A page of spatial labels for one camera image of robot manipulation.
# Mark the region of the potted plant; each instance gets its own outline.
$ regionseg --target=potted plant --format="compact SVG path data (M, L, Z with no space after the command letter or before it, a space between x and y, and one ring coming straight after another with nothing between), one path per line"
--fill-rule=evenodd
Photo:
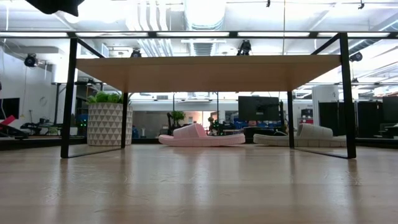
M176 127L181 127L178 122L185 119L185 113L182 111L173 111L172 117L174 122L176 123Z
M87 143L90 146L120 146L122 136L123 96L98 92L89 96ZM131 144L132 106L127 107L126 145Z

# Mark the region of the fluorescent light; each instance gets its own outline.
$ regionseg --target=fluorescent light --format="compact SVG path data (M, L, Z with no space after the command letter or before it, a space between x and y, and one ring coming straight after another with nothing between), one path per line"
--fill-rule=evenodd
M308 37L309 32L238 32L238 37Z
M205 32L205 31L191 31L191 32L158 32L158 37L227 37L229 32Z
M318 37L334 37L336 34L336 32L321 32Z
M78 37L147 37L147 32L77 32Z
M226 40L189 39L189 40L181 40L181 43L183 43L183 44L215 44L215 43L225 44Z
M349 32L348 37L387 37L389 32Z
M0 32L0 37L68 37L66 32Z

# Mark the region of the wooden tabletop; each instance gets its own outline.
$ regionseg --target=wooden tabletop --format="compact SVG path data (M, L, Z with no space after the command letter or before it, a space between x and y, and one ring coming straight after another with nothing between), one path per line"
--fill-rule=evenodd
M339 55L78 59L124 92L291 91L340 65Z

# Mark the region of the pink slide sandal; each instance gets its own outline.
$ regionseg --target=pink slide sandal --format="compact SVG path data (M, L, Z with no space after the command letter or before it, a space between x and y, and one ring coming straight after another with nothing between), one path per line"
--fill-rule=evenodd
M191 124L174 130L173 136L160 135L159 142L168 146L210 147L230 146L245 142L244 134L230 136L207 136L200 124Z

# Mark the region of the computer screen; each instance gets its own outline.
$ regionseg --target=computer screen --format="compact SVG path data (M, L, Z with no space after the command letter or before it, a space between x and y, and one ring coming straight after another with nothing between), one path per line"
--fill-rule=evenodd
M278 97L239 96L239 119L245 121L279 121Z
M19 119L19 98L0 99L0 105L1 103L6 116L4 117L3 111L0 108L0 119L6 119L11 115L15 119Z
M383 97L383 115L385 122L398 122L398 96Z

